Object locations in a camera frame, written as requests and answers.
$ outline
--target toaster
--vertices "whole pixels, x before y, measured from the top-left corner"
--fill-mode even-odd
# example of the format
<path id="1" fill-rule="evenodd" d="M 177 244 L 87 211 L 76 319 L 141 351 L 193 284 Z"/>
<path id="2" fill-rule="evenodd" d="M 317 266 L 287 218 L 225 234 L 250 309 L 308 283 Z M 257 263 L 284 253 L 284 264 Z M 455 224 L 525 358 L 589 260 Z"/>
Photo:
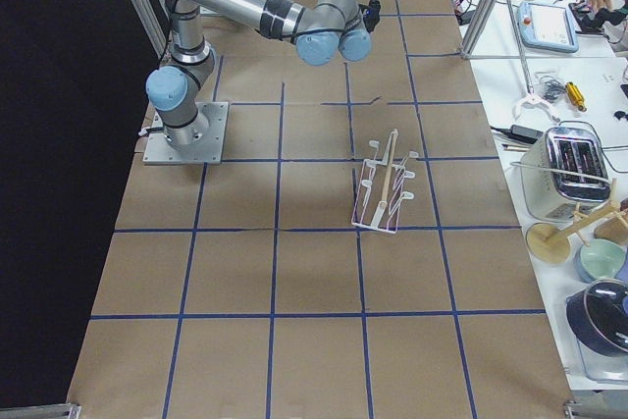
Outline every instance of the toaster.
<path id="1" fill-rule="evenodd" d="M 521 178 L 528 211 L 539 220 L 568 221 L 580 203 L 587 213 L 610 198 L 602 146 L 590 131 L 566 127 L 550 128 L 523 155 Z M 543 169 L 570 171 L 581 176 Z"/>

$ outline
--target pot lid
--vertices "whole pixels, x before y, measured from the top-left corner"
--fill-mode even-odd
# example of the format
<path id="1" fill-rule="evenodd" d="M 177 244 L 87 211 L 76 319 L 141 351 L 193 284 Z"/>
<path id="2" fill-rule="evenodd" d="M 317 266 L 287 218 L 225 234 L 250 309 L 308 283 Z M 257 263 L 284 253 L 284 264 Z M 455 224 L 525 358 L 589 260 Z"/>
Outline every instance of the pot lid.
<path id="1" fill-rule="evenodd" d="M 585 292 L 585 308 L 595 328 L 628 352 L 628 284 L 615 279 L 593 282 Z"/>

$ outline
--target black wall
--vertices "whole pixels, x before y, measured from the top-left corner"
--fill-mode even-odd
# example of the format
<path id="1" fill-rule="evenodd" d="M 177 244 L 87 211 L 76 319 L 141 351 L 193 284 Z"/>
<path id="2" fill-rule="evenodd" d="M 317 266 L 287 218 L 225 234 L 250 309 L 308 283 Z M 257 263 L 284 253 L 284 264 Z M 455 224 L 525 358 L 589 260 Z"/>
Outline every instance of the black wall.
<path id="1" fill-rule="evenodd" d="M 0 407 L 65 402 L 157 57 L 130 0 L 0 0 Z"/>

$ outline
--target blue joint cap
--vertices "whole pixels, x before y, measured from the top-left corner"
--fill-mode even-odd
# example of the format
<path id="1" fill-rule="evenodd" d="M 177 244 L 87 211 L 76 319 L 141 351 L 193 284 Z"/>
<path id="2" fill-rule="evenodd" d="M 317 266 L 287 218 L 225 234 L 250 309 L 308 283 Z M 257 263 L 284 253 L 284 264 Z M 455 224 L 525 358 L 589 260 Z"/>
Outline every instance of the blue joint cap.
<path id="1" fill-rule="evenodd" d="M 187 78 L 179 69 L 165 66 L 153 71 L 146 80 L 148 99 L 160 112 L 177 108 L 187 94 Z"/>
<path id="2" fill-rule="evenodd" d="M 347 61 L 360 61 L 371 52 L 371 35 L 366 29 L 354 29 L 342 36 L 339 51 Z"/>
<path id="3" fill-rule="evenodd" d="M 296 39 L 296 54 L 310 66 L 323 66 L 334 57 L 339 42 L 331 31 L 303 34 Z"/>

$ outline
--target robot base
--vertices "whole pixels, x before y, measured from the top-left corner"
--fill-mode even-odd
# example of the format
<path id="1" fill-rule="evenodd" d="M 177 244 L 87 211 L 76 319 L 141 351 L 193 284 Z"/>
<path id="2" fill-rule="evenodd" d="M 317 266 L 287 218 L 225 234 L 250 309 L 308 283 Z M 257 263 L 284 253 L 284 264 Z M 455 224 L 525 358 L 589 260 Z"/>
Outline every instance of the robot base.
<path id="1" fill-rule="evenodd" d="M 147 165 L 177 164 L 220 164 L 223 157 L 225 128 L 229 114 L 228 102 L 197 102 L 198 111 L 209 120 L 209 129 L 205 136 L 184 148 L 170 145 L 162 132 L 154 132 L 148 136 L 143 162 Z M 155 114 L 152 127 L 161 128 L 164 124 Z"/>

